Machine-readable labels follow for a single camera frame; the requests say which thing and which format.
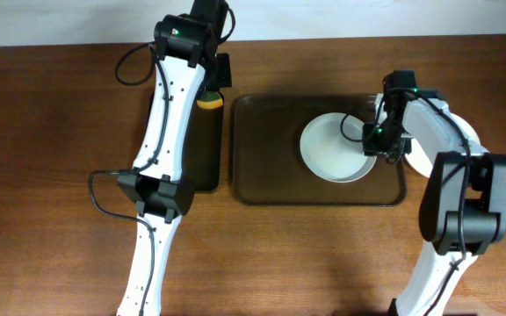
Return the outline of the green yellow sponge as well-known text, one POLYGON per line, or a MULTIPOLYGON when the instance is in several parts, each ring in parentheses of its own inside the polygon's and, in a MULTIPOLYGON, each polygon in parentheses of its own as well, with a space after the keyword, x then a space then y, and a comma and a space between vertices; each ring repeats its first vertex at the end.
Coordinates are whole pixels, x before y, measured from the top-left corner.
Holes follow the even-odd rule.
POLYGON ((224 105, 223 96, 217 91, 204 91, 196 101, 197 106, 204 110, 213 110, 224 105))

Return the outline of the white plate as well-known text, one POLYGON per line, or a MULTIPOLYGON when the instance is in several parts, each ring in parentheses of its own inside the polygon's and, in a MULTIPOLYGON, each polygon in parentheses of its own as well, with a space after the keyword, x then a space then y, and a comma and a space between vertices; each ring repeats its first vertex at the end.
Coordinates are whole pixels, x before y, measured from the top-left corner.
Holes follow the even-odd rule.
POLYGON ((478 156, 487 152, 476 131, 463 118, 450 112, 448 103, 435 90, 406 92, 408 97, 403 112, 387 115, 384 93, 375 101, 375 125, 386 119, 400 121, 404 135, 411 137, 412 152, 403 154, 410 167, 422 176, 431 175, 439 153, 457 152, 463 156, 478 156))
POLYGON ((364 123, 341 112, 322 114, 300 136, 300 155, 309 170, 332 183, 351 183, 366 176, 376 158, 363 153, 364 123))

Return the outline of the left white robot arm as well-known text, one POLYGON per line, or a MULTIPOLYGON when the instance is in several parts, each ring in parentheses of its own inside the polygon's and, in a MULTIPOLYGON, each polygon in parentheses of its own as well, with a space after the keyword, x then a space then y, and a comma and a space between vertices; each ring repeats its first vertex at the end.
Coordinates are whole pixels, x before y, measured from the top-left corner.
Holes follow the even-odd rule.
POLYGON ((130 169, 116 172, 117 184, 135 204, 134 257, 119 315, 158 315, 170 246, 195 188, 184 179, 184 145, 192 112, 218 111, 220 89, 231 84, 228 54, 218 46, 228 36, 231 13, 168 15, 155 27, 149 74, 155 93, 141 148, 130 169))

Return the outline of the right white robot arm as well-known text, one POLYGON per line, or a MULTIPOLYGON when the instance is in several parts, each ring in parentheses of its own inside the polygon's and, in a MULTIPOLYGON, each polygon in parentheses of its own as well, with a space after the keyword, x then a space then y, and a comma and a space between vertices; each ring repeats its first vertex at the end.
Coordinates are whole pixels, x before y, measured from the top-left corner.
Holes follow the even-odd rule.
POLYGON ((374 107, 366 155, 406 154, 416 140, 432 163, 418 215, 421 254, 387 312, 440 315, 464 272, 506 234, 506 154, 472 140, 434 90, 388 89, 374 107))

